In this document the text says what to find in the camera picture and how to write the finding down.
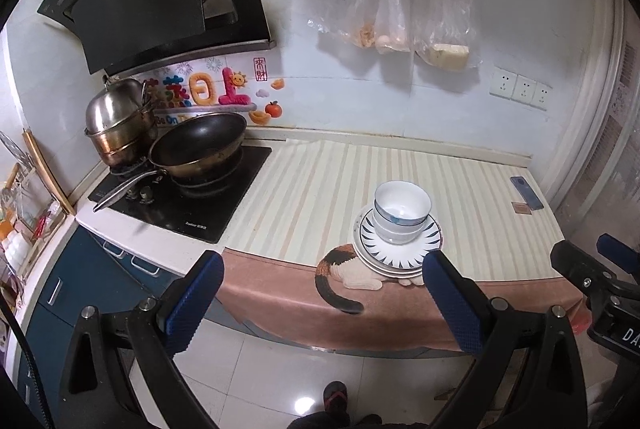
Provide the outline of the white bowl dark rim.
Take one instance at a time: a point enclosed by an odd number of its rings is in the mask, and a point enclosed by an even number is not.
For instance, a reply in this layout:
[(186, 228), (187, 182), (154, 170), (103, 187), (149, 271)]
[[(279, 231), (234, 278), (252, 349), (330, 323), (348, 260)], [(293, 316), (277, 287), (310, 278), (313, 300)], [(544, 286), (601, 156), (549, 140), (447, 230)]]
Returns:
[(416, 227), (431, 213), (432, 200), (419, 185), (407, 181), (387, 181), (375, 189), (373, 208), (387, 223)]

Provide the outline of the plain white bowl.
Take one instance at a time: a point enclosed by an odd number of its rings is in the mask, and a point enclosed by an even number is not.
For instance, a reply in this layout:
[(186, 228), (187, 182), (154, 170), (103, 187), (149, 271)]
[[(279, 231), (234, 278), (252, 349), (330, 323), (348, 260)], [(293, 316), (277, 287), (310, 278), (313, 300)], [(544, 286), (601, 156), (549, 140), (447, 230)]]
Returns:
[(414, 241), (426, 227), (426, 220), (416, 225), (399, 225), (388, 221), (375, 208), (372, 209), (372, 223), (375, 233), (386, 243), (405, 245)]

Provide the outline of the blue kitchen cabinet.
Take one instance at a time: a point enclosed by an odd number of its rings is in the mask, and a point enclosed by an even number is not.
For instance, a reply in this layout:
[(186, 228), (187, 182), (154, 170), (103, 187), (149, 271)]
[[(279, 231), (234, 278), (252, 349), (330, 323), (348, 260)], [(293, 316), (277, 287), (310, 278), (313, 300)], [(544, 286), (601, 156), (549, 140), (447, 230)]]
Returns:
[(26, 329), (54, 419), (81, 309), (93, 305), (103, 313), (127, 311), (146, 297), (160, 296), (179, 277), (127, 251), (119, 256), (114, 245), (77, 227), (47, 277)]

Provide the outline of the small brown card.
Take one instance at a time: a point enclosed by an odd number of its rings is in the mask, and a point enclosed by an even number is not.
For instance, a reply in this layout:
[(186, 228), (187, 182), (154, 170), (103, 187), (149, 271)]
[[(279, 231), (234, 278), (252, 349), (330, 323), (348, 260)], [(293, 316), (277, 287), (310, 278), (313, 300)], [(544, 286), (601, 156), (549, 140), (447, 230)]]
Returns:
[(517, 215), (530, 215), (532, 209), (525, 202), (512, 202), (512, 208)]

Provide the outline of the dark blue smartphone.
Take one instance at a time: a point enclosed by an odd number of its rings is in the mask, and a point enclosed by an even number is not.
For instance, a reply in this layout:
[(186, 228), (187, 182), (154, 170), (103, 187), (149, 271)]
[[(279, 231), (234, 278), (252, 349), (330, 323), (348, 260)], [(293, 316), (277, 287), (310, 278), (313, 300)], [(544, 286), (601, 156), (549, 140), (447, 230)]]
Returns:
[(533, 190), (533, 187), (526, 181), (524, 176), (513, 175), (511, 176), (510, 181), (530, 210), (537, 211), (544, 209), (544, 204)]

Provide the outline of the black induction cooktop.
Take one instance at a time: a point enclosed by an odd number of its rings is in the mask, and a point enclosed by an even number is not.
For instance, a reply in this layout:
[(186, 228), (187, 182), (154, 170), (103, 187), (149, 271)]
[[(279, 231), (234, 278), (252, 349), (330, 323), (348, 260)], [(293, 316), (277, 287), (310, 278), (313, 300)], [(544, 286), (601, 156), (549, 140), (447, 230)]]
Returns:
[(181, 187), (166, 174), (151, 175), (110, 208), (154, 227), (215, 244), (270, 155), (269, 147), (243, 146), (230, 172), (197, 186)]

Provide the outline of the striped cat table cloth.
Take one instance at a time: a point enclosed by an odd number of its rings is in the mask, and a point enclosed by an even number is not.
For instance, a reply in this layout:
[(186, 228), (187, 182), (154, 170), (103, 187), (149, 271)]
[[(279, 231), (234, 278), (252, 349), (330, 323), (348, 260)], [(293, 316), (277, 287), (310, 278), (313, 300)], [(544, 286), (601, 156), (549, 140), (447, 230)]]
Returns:
[(489, 297), (582, 331), (586, 302), (551, 266), (563, 237), (521, 195), (524, 167), (329, 140), (270, 142), (221, 237), (222, 306), (241, 323), (328, 350), (452, 350), (422, 282), (445, 253)]

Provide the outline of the black slipper foot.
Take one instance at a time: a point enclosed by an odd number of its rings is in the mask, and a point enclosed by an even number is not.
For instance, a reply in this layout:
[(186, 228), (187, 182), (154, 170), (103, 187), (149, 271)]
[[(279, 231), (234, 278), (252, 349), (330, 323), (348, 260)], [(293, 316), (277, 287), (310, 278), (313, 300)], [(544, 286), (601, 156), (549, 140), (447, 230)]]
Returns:
[(323, 390), (323, 407), (326, 413), (343, 414), (348, 408), (348, 391), (344, 383), (334, 380)]

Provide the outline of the black wok pan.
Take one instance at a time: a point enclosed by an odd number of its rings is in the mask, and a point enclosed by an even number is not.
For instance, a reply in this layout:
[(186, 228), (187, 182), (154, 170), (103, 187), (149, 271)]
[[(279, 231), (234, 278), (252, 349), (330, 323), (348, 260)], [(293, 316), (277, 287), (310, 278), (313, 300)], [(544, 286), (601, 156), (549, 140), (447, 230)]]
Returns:
[(110, 190), (93, 206), (98, 212), (124, 197), (145, 178), (168, 175), (182, 187), (202, 187), (225, 178), (242, 157), (247, 122), (235, 112), (213, 112), (179, 123), (158, 138), (149, 151), (151, 170)]

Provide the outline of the wooden dish rack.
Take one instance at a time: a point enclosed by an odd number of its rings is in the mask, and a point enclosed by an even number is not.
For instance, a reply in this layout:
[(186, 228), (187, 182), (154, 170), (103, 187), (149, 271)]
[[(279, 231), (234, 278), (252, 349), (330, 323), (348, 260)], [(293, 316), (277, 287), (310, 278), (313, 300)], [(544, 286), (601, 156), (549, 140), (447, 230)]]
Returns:
[(21, 304), (27, 277), (48, 239), (75, 214), (32, 130), (23, 131), (23, 140), (20, 147), (1, 135), (15, 160), (1, 184), (1, 294), (14, 307)]

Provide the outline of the steel stacked steamer pot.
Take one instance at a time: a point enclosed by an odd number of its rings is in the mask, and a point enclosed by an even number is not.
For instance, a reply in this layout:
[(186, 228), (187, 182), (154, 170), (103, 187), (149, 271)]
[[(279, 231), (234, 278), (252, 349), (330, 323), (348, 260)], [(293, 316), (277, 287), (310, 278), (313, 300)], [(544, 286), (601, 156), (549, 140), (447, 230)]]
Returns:
[(141, 160), (157, 138), (154, 103), (146, 84), (103, 77), (104, 88), (86, 109), (85, 136), (111, 169)]

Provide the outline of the plastic bag with block right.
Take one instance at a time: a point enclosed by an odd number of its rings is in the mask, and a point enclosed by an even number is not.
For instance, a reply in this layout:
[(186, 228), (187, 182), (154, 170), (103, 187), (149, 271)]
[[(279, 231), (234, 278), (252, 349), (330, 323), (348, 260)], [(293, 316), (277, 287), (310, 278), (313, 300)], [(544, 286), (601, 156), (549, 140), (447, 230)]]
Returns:
[(413, 49), (424, 63), (460, 72), (480, 64), (480, 32), (474, 0), (418, 0)]

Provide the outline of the plastic bag with food left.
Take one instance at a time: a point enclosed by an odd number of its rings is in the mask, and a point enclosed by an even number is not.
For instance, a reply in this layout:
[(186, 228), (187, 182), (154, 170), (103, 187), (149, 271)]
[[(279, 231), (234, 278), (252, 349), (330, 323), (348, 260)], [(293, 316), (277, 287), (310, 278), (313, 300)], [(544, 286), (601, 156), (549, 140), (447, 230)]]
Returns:
[(410, 45), (411, 0), (329, 0), (308, 26), (380, 54), (405, 53)]

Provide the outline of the white wall socket strip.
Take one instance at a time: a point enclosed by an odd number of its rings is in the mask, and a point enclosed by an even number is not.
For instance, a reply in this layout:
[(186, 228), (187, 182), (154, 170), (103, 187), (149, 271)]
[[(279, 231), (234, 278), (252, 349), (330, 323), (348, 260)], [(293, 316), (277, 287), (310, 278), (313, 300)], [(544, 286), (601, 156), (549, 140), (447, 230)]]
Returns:
[(547, 110), (552, 97), (552, 88), (544, 82), (495, 67), (489, 94), (536, 109)]

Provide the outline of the colourful wall stickers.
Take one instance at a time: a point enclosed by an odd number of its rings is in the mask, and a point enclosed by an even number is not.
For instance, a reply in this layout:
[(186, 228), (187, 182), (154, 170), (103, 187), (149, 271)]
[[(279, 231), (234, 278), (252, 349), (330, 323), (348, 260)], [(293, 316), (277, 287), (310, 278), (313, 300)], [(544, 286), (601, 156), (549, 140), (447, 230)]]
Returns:
[(223, 111), (243, 116), (251, 126), (272, 126), (284, 114), (285, 79), (270, 74), (263, 55), (195, 59), (137, 79), (146, 84), (159, 126)]

